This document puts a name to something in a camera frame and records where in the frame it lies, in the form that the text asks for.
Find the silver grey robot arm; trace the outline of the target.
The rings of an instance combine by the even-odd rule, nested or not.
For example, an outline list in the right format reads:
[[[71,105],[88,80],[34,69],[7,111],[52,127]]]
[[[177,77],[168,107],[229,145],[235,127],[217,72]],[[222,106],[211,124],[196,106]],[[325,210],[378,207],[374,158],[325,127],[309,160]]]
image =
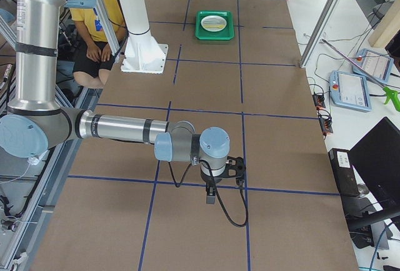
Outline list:
[[[16,95],[1,118],[1,147],[27,158],[76,138],[152,144],[157,160],[200,166],[207,203],[219,200],[216,185],[228,177],[230,169],[230,140],[223,129],[210,127],[196,134],[186,121],[107,116],[57,104],[58,26],[63,6],[95,9],[112,50],[118,49],[102,0],[17,0]]]

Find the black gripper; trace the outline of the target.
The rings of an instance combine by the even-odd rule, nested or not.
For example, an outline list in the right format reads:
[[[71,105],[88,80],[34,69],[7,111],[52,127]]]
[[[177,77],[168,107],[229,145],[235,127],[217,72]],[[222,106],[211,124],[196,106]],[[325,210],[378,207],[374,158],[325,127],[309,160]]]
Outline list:
[[[206,203],[215,204],[216,201],[216,184],[223,179],[228,178],[228,171],[223,171],[218,175],[210,175],[210,171],[201,170],[201,178],[206,183]]]

